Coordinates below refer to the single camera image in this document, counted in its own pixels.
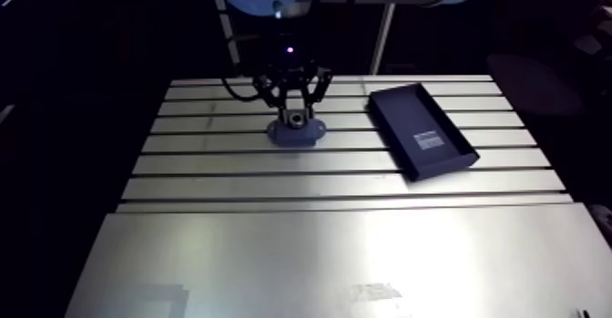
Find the metal table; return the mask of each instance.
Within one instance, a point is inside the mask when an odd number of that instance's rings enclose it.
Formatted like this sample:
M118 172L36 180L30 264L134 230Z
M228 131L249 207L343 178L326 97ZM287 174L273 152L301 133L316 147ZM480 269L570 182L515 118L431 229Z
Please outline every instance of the metal table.
M363 104L414 81L470 169L401 176ZM263 103L174 81L66 316L612 316L610 249L490 77L337 77L316 108L328 135L278 149Z

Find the slotted table surface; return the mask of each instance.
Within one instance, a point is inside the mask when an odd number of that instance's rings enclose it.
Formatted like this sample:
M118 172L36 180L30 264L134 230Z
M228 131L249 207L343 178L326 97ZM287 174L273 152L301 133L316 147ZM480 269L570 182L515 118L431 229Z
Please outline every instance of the slotted table surface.
M414 81L470 169L403 179L363 103ZM261 103L173 82L66 317L612 316L610 249L490 77L337 77L318 109L317 146L278 149Z
M478 150L470 169L410 183L364 109L372 91L422 82ZM248 79L232 79L252 95ZM299 105L298 97L290 105ZM230 97L217 79L175 80L123 194L122 212L355 210L571 202L548 160L489 76L336 77L315 106L329 132L280 149L275 110Z

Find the white label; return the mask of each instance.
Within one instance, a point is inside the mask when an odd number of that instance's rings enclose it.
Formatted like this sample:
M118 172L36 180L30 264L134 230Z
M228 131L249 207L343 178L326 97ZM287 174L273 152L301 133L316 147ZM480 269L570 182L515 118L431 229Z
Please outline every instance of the white label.
M425 131L424 133L414 135L416 143L419 144L421 150L427 150L444 145L444 142L435 132L435 130Z

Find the cable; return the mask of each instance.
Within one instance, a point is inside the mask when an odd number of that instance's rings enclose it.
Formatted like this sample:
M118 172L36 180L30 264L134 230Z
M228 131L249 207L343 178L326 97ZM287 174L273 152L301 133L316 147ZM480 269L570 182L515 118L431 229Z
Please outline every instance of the cable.
M223 83L223 86L225 87L225 89L227 89L229 94L236 100L248 102L248 101L253 101L253 100L257 100L261 98L259 93L256 93L250 97L240 96L238 93L234 92L234 90L231 88L230 84L228 84L228 80L225 77L221 78L221 83Z

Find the black tray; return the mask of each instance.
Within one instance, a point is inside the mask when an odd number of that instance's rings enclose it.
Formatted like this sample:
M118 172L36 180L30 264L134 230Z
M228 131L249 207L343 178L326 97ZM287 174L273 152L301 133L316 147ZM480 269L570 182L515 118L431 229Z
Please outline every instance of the black tray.
M368 109L412 181L465 169L480 158L421 84L372 92Z

